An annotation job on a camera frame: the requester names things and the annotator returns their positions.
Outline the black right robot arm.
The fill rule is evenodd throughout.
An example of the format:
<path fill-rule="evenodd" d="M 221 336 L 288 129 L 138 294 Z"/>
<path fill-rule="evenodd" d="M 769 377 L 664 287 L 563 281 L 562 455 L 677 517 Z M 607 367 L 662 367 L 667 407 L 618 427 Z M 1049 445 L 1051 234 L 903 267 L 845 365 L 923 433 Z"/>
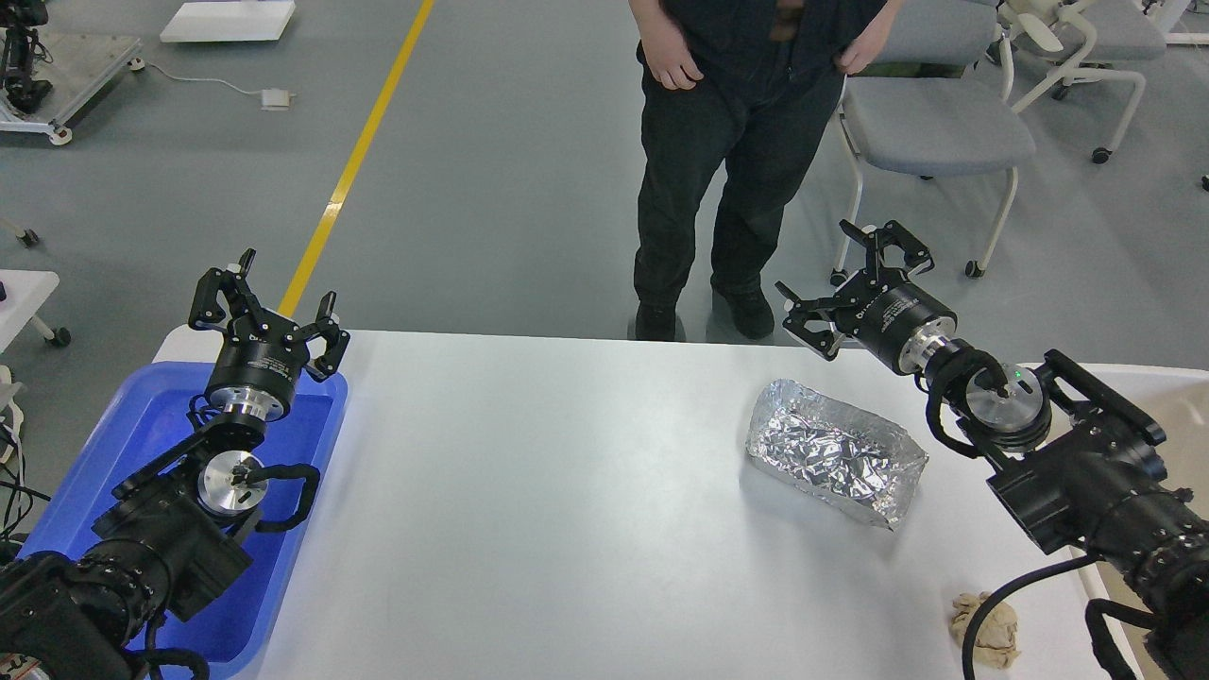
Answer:
<path fill-rule="evenodd" d="M 1110 678 L 1132 679 L 1106 621 L 1146 632 L 1145 646 L 1169 679 L 1208 674 L 1207 520 L 1188 489 L 1165 489 L 1157 448 L 1165 431 L 1057 348 L 1037 367 L 1006 365 L 956 335 L 956 315 L 912 283 L 935 266 L 929 247 L 898 221 L 841 230 L 864 249 L 864 267 L 834 276 L 833 296 L 802 298 L 782 282 L 783 328 L 803 346 L 834 361 L 852 339 L 893 374 L 912 376 L 926 400 L 937 442 L 968 459 L 985 459 L 988 485 L 1024 534 L 1045 553 L 1082 555 L 1037 569 L 993 590 L 962 633 L 962 674 L 974 676 L 980 626 L 1016 590 L 1105 561 L 1141 599 L 1084 606 L 1093 655 Z"/>

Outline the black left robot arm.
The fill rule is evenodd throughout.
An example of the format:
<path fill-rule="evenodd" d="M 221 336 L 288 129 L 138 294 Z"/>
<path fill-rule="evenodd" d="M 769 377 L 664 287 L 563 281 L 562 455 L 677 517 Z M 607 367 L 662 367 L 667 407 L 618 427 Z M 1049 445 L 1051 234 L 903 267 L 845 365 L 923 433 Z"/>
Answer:
<path fill-rule="evenodd" d="M 112 488 L 79 559 L 41 551 L 2 567 L 2 659 L 21 679 L 195 679 L 212 665 L 162 647 L 168 616 L 187 621 L 253 564 L 251 534 L 287 534 L 314 508 L 314 465 L 261 462 L 268 423 L 288 417 L 299 379 L 332 378 L 349 348 L 336 293 L 306 325 L 260 304 L 247 284 L 254 249 L 199 277 L 187 324 L 220 332 L 212 378 L 189 413 L 193 431 Z"/>

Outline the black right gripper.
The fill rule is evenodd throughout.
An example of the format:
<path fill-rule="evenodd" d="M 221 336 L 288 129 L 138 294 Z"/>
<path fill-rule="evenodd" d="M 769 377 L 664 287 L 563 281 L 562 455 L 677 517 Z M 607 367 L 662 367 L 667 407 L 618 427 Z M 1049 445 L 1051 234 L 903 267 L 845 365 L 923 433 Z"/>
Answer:
<path fill-rule="evenodd" d="M 897 220 L 883 227 L 858 227 L 844 219 L 841 230 L 864 249 L 864 267 L 858 273 L 879 280 L 889 270 L 889 248 L 902 250 L 907 276 L 935 267 L 929 246 Z M 867 276 L 852 276 L 832 296 L 802 298 L 783 282 L 775 283 L 775 289 L 785 298 L 781 325 L 825 361 L 835 361 L 841 348 L 861 345 L 893 374 L 912 375 L 922 373 L 937 348 L 956 336 L 954 311 L 902 277 L 873 283 Z"/>

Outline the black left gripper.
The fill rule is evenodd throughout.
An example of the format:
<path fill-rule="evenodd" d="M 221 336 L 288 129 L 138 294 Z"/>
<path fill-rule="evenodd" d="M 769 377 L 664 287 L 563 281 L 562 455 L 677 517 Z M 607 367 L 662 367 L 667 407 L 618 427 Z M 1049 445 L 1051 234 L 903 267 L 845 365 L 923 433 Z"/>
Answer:
<path fill-rule="evenodd" d="M 305 371 L 316 384 L 326 382 L 339 371 L 349 348 L 349 332 L 335 313 L 336 290 L 322 296 L 316 321 L 287 332 L 284 342 L 268 342 L 250 335 L 268 329 L 268 313 L 260 305 L 247 275 L 256 255 L 248 248 L 229 267 L 209 267 L 199 276 L 187 327 L 193 332 L 222 332 L 212 378 L 204 390 L 209 407 L 220 413 L 239 413 L 274 422 L 289 415 L 297 394 L 299 375 Z M 308 344 L 320 339 L 322 353 L 312 356 Z"/>

